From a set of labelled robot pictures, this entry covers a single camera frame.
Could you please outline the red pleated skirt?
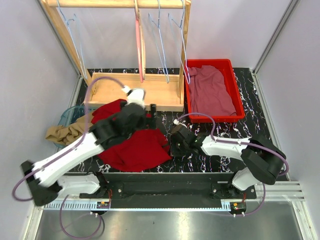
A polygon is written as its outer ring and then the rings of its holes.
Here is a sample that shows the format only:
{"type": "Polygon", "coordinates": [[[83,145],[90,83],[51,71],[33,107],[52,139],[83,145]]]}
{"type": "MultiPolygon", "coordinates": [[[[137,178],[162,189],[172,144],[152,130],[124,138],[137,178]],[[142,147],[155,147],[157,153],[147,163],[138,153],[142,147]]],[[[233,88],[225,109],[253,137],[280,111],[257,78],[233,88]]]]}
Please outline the red pleated skirt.
{"type": "Polygon", "coordinates": [[[89,131],[104,149],[98,158],[122,172],[141,172],[169,161],[169,142],[158,128],[147,127],[130,135],[119,135],[113,130],[112,117],[126,105],[126,100],[118,99],[92,113],[89,131]]]}

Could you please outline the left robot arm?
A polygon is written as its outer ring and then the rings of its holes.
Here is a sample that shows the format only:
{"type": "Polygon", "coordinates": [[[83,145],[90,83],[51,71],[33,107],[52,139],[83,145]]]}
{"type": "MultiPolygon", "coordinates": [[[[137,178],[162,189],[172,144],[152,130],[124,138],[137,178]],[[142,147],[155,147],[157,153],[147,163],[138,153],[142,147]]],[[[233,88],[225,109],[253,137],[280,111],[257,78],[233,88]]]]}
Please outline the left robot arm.
{"type": "Polygon", "coordinates": [[[151,127],[156,121],[157,107],[150,105],[151,117],[143,106],[123,101],[121,110],[107,118],[100,119],[82,137],[54,155],[38,162],[29,160],[20,167],[31,193],[30,200],[38,206],[47,205],[58,198],[67,187],[59,179],[84,160],[101,154],[105,150],[128,140],[139,131],[151,127]]]}

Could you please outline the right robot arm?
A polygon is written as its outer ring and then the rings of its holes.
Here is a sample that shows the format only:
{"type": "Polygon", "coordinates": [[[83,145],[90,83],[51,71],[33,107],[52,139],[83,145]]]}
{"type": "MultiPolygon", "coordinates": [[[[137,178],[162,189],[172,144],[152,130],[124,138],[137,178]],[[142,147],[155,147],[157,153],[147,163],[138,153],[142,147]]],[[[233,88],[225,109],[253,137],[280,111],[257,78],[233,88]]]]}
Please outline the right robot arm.
{"type": "Polygon", "coordinates": [[[274,185],[283,166],[288,165],[285,154],[261,136],[236,139],[195,135],[181,123],[173,127],[171,136],[181,152],[227,157],[244,163],[245,168],[236,171],[228,183],[215,188],[213,194],[220,199],[240,199],[249,187],[259,183],[274,185]]]}

